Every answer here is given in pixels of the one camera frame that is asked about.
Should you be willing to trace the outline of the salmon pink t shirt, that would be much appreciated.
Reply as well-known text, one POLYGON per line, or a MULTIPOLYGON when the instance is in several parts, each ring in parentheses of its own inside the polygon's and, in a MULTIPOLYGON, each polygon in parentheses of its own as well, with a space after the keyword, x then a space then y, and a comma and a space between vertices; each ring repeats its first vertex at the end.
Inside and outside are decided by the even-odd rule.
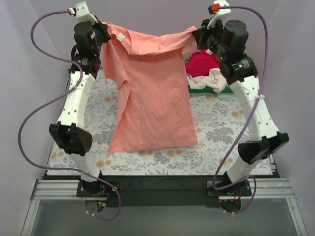
POLYGON ((107 23, 103 68, 119 100, 109 152, 180 148, 198 143, 189 100, 185 55, 195 27, 154 36, 107 23))

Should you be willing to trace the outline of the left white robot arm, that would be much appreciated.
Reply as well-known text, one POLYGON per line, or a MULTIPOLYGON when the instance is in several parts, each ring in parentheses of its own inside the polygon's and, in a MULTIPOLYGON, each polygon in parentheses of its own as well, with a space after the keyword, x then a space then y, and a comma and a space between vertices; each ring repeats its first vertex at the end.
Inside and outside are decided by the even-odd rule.
POLYGON ((107 26, 101 22, 80 22, 75 25, 76 44, 71 51, 74 63, 69 73, 70 94, 66 97, 57 123, 49 126, 49 132, 58 147, 83 171, 80 176, 81 189, 95 197, 104 193, 105 185, 97 180, 101 177, 101 170, 90 154, 93 138, 84 130, 84 113, 101 64, 101 46, 110 39, 107 26))

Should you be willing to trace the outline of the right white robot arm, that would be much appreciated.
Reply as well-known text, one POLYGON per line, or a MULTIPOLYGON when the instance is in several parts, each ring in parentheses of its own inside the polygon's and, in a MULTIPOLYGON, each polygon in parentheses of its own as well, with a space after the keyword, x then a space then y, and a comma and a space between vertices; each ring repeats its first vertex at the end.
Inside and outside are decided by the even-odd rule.
POLYGON ((248 141, 236 141, 239 157, 221 181, 212 181, 210 188, 213 192, 232 196, 244 186, 262 160, 289 141, 289 136, 280 132, 273 122, 261 93, 262 84, 255 63, 244 52, 249 36, 246 24, 238 20, 225 24, 217 20, 213 26, 209 23, 209 19, 203 20, 193 36, 199 49, 209 49, 218 57, 220 72, 244 112, 246 124, 243 130, 249 133, 248 141))

